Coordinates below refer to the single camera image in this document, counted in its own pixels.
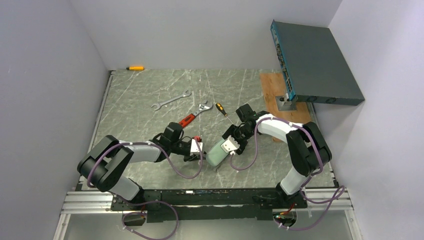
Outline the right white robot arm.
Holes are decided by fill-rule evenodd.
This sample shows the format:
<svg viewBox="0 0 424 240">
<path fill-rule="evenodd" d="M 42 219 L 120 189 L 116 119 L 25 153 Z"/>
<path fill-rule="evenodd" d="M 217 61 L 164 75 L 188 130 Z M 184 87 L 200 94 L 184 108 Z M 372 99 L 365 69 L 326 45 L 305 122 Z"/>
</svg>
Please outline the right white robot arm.
<svg viewBox="0 0 424 240">
<path fill-rule="evenodd" d="M 276 117 L 267 111 L 254 111 L 249 104 L 236 110 L 240 125 L 232 124 L 223 134 L 218 149 L 226 154 L 240 155 L 250 138 L 258 134 L 269 135 L 287 144 L 292 167 L 276 185 L 278 198 L 292 199 L 307 185 L 310 179 L 320 174 L 331 161 L 332 152 L 318 125 L 314 122 L 296 123 Z"/>
</svg>

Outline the mint green zipper case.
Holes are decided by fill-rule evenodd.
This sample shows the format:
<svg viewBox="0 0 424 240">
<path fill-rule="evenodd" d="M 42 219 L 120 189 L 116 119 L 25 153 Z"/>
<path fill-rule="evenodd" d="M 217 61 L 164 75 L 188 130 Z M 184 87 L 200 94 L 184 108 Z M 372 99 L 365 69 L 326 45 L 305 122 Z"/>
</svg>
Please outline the mint green zipper case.
<svg viewBox="0 0 424 240">
<path fill-rule="evenodd" d="M 217 167 L 229 154 L 229 151 L 222 147 L 223 144 L 227 143 L 227 139 L 221 139 L 207 152 L 206 161 L 212 167 Z"/>
</svg>

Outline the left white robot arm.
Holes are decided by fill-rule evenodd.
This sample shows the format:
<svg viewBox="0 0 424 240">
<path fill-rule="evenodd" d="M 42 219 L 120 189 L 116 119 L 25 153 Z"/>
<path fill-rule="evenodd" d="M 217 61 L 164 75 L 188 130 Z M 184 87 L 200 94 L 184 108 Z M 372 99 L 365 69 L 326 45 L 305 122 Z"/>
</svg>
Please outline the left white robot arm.
<svg viewBox="0 0 424 240">
<path fill-rule="evenodd" d="M 136 206 L 146 202 L 145 190 L 123 175 L 129 163 L 167 160 L 177 171 L 171 154 L 182 156 L 185 162 L 199 161 L 200 165 L 207 155 L 199 136 L 185 136 L 182 125 L 170 122 L 163 132 L 147 141 L 123 141 L 106 135 L 78 163 L 77 171 L 85 177 L 89 188 L 109 192 Z"/>
</svg>

